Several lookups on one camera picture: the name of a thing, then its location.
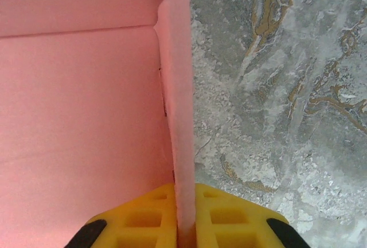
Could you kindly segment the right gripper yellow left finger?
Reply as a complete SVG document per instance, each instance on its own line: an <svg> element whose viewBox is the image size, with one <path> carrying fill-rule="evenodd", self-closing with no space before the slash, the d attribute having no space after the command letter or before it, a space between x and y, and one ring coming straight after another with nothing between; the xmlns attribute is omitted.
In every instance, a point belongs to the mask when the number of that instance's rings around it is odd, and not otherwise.
<svg viewBox="0 0 367 248"><path fill-rule="evenodd" d="M91 218L65 248L177 248L174 184Z"/></svg>

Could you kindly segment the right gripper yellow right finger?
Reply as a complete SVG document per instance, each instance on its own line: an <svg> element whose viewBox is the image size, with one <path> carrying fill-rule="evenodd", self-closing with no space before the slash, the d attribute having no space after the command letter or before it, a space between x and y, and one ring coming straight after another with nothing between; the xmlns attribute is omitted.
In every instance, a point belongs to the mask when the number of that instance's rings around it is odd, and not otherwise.
<svg viewBox="0 0 367 248"><path fill-rule="evenodd" d="M311 248L276 211L196 184L197 248Z"/></svg>

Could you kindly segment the pink paper box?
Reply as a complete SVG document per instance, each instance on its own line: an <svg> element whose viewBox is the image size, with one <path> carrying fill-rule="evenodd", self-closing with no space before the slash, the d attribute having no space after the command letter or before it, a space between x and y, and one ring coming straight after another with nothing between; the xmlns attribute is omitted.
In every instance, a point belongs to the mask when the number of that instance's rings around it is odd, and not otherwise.
<svg viewBox="0 0 367 248"><path fill-rule="evenodd" d="M174 184L195 248L190 0L0 0L0 248Z"/></svg>

